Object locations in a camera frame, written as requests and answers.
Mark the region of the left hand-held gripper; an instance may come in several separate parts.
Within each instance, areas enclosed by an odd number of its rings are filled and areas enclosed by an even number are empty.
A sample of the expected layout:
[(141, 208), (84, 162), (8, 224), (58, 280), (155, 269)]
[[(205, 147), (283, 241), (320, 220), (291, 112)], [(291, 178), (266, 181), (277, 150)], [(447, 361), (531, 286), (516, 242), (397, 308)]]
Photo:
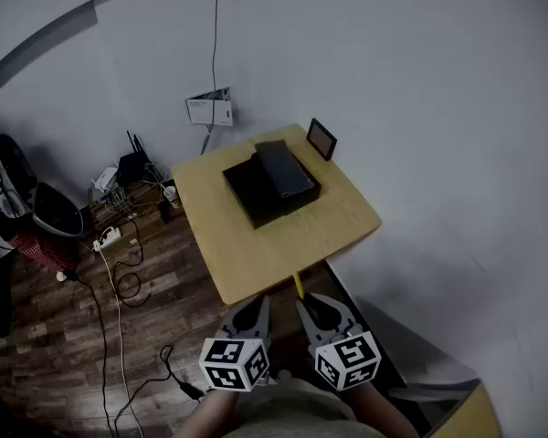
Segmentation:
[(269, 383), (270, 297), (255, 296), (229, 310), (198, 364), (213, 390), (253, 391)]

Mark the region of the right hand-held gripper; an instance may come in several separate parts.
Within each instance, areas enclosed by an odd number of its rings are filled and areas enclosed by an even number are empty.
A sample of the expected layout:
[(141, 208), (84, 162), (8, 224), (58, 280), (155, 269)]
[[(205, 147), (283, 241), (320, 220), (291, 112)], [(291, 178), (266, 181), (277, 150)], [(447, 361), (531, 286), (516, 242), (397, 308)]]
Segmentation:
[[(315, 353), (314, 368), (337, 391), (346, 391), (374, 379), (382, 355), (372, 333), (364, 331), (349, 307), (335, 298), (307, 293), (296, 301), (300, 322)], [(321, 332), (352, 335), (322, 345)]]

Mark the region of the black box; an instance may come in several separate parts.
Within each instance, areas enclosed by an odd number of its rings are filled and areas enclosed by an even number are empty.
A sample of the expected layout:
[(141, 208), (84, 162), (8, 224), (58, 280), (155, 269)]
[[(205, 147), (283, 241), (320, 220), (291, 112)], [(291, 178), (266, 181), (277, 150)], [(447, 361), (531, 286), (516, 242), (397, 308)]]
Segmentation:
[(246, 161), (223, 171), (229, 189), (235, 195), (253, 228), (258, 229), (319, 198), (321, 184), (295, 155), (294, 157), (313, 181), (314, 188), (289, 198), (280, 197), (256, 151)]

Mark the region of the person's right forearm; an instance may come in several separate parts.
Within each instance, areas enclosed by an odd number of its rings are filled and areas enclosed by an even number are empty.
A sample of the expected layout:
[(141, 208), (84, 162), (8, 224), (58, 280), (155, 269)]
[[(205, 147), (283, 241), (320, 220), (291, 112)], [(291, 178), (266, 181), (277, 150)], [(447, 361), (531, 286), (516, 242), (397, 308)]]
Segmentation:
[(385, 438), (420, 438), (413, 424), (371, 382), (339, 392), (359, 422), (376, 429)]

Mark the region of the person's left forearm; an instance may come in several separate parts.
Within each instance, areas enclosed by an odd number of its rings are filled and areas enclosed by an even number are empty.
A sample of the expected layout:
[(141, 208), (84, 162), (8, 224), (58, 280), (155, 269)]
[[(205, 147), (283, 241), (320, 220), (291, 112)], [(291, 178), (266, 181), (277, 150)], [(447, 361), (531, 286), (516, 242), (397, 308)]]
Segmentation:
[(172, 438), (220, 438), (237, 406), (237, 391), (210, 391)]

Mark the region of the black box lid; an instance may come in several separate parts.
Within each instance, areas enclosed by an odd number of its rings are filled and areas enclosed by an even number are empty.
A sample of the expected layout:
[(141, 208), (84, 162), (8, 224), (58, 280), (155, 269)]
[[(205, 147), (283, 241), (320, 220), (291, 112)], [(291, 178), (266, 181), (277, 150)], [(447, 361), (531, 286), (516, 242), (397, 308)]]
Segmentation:
[(255, 145), (258, 158), (281, 198), (289, 198), (314, 188), (284, 140)]

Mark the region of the person's beige clothing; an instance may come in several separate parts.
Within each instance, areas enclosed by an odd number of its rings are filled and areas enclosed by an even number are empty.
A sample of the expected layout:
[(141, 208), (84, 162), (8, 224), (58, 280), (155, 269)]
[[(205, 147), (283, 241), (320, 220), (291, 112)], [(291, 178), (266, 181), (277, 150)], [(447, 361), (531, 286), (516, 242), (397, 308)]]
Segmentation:
[(239, 396), (223, 438), (385, 438), (337, 396), (285, 379)]

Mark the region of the white power strip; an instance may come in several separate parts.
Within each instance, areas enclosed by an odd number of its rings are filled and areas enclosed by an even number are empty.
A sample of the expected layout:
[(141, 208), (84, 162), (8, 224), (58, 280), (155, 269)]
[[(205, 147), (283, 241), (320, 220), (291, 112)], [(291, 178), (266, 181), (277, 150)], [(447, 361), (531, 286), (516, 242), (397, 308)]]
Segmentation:
[(92, 250), (99, 252), (103, 248), (112, 245), (116, 241), (121, 239), (121, 231), (119, 227), (106, 228), (100, 237), (96, 238), (92, 244)]

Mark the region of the wooden crate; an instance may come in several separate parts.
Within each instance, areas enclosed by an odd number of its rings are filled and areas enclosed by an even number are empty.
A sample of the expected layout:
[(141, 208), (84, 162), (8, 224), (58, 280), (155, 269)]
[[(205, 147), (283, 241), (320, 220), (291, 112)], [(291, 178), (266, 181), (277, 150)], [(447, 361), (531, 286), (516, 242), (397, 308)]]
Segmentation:
[(181, 206), (174, 207), (162, 196), (159, 184), (147, 181), (125, 187), (114, 184), (106, 193), (91, 186), (88, 189), (88, 208), (97, 232), (151, 214), (171, 219), (184, 211)]

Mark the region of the yellow wooden cabinet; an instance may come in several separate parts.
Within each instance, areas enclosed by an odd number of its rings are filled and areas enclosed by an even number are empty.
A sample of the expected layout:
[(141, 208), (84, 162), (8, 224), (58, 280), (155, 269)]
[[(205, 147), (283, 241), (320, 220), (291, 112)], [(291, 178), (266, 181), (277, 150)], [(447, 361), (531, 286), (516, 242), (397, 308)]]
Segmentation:
[(490, 396), (477, 381), (461, 400), (425, 438), (503, 438)]

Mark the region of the small black framed display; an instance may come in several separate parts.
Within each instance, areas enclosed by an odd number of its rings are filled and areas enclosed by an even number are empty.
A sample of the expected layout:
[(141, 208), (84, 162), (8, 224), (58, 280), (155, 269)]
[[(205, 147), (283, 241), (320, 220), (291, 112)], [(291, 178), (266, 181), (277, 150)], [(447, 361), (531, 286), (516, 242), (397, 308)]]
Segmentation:
[(306, 139), (325, 161), (332, 158), (337, 139), (315, 118), (311, 119)]

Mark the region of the black router with antennas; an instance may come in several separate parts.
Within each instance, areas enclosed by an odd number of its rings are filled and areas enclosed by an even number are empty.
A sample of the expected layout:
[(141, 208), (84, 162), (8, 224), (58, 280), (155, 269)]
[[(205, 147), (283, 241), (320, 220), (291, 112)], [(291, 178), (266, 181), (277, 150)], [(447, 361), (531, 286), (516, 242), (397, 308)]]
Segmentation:
[(116, 174), (117, 184), (121, 187), (139, 182), (147, 173), (150, 162), (145, 150), (136, 135), (127, 130), (132, 152), (120, 157)]

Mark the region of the white network device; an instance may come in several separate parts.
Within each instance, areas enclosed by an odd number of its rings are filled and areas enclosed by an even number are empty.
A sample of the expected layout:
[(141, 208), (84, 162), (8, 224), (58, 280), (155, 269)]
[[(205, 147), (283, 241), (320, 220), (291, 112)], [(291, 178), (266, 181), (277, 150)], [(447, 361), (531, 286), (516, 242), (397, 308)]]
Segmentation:
[(117, 167), (107, 167), (96, 180), (92, 180), (93, 187), (101, 193), (106, 193), (116, 182)]

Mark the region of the red chequered cloth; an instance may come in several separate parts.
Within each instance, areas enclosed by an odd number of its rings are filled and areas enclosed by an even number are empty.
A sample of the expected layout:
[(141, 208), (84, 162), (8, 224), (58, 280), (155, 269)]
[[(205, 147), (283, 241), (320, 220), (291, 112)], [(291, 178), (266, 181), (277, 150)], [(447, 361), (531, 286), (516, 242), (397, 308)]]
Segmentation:
[(79, 250), (74, 241), (43, 230), (21, 230), (7, 243), (20, 254), (63, 276), (75, 273), (79, 264)]

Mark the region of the black and white chair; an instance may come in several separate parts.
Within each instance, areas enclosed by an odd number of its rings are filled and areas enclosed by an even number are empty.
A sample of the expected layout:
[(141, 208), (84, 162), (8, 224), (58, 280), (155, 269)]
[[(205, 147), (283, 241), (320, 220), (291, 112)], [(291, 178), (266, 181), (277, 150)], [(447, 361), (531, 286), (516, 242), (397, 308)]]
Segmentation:
[(0, 210), (11, 219), (29, 215), (54, 235), (77, 237), (84, 228), (79, 208), (41, 182), (17, 143), (4, 133), (0, 133)]

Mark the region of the white wall network panel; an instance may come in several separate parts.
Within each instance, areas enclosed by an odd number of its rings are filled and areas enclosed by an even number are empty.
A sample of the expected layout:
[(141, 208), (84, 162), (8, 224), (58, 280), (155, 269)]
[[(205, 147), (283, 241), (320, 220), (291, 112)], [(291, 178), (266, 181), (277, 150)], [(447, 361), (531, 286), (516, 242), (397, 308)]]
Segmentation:
[(207, 91), (184, 100), (191, 124), (232, 127), (233, 103), (229, 86)]

